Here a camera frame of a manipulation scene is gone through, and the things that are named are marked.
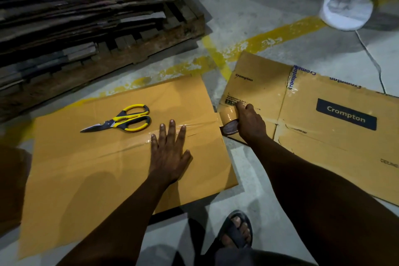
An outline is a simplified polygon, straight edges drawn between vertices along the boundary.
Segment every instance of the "scissors blade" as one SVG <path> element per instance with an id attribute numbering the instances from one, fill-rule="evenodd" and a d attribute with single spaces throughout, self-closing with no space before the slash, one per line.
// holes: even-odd
<path id="1" fill-rule="evenodd" d="M 86 127 L 82 129 L 80 132 L 81 133 L 99 132 L 111 128 L 114 125 L 114 123 L 115 123 L 114 120 L 106 121 L 104 124 L 95 124 L 93 126 Z"/>

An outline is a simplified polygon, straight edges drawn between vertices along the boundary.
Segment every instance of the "hand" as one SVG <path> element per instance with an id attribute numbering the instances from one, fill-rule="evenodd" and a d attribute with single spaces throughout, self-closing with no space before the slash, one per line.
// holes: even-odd
<path id="1" fill-rule="evenodd" d="M 185 137 L 185 125 L 180 129 L 176 139 L 175 121 L 170 121 L 167 135 L 165 124 L 161 124 L 159 139 L 157 140 L 154 134 L 151 135 L 150 175 L 155 176 L 167 185 L 180 178 L 191 160 L 189 150 L 186 150 L 182 155 Z"/>
<path id="2" fill-rule="evenodd" d="M 266 124 L 255 112 L 252 104 L 245 107 L 242 102 L 237 102 L 235 106 L 238 110 L 238 132 L 245 142 L 251 145 L 265 137 L 268 138 Z"/>

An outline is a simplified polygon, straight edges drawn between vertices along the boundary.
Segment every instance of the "concrete floor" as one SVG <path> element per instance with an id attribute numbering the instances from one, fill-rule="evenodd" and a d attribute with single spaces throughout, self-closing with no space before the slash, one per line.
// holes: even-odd
<path id="1" fill-rule="evenodd" d="M 310 15 L 316 15 L 322 0 L 197 0 L 206 11 L 207 31 L 218 51 L 229 51 L 238 42 L 270 32 Z M 382 67 L 387 93 L 399 96 L 399 4 L 382 5 L 370 23 L 359 31 L 369 51 Z M 258 55 L 286 64 L 296 64 L 323 75 L 382 91 L 376 68 L 354 32 L 340 32 L 328 27 L 306 31 L 297 38 L 260 50 Z M 117 88 L 142 77 L 149 84 L 183 74 L 179 64 L 209 55 L 199 40 L 184 42 L 154 55 L 146 62 L 125 67 L 82 90 L 54 99 L 29 115 L 4 124 L 7 127 L 53 112 L 66 105 Z M 227 61 L 232 70 L 235 61 Z M 226 79 L 218 69 L 202 75 L 214 105 L 222 95 Z M 154 219 L 147 229 L 138 265 L 172 265 L 183 261 L 193 265 L 196 253 L 204 253 L 212 243 L 224 218 L 234 209 L 242 209 L 253 226 L 253 248 L 288 254 L 314 262 L 292 223 L 280 207 L 270 181 L 254 153 L 247 146 L 225 139 L 239 185 L 212 198 L 206 198 Z M 32 152 L 33 140 L 20 147 Z M 380 201 L 399 216 L 399 207 Z M 55 265 L 75 244 L 56 248 L 41 255 L 17 260 L 19 230 L 0 238 L 0 265 Z"/>

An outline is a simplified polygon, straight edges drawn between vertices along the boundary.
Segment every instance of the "person's left arm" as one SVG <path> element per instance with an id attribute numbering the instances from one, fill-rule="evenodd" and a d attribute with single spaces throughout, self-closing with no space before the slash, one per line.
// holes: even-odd
<path id="1" fill-rule="evenodd" d="M 160 126 L 159 139 L 151 136 L 150 174 L 144 183 L 57 265 L 134 265 L 141 243 L 162 194 L 183 174 L 191 159 L 183 145 L 186 127 L 176 139 L 176 124 L 170 121 L 166 134 Z"/>

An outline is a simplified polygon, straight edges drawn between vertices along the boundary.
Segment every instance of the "wooden pallet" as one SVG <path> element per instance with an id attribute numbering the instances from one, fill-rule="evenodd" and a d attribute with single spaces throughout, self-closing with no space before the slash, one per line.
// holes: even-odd
<path id="1" fill-rule="evenodd" d="M 63 66 L 58 72 L 38 76 L 28 84 L 15 84 L 0 97 L 0 122 L 76 87 L 129 64 L 146 60 L 152 54 L 205 33 L 203 13 L 191 0 L 179 0 L 165 6 L 167 22 L 156 28 L 115 39 L 114 49 L 99 42 L 99 53 L 81 62 Z"/>

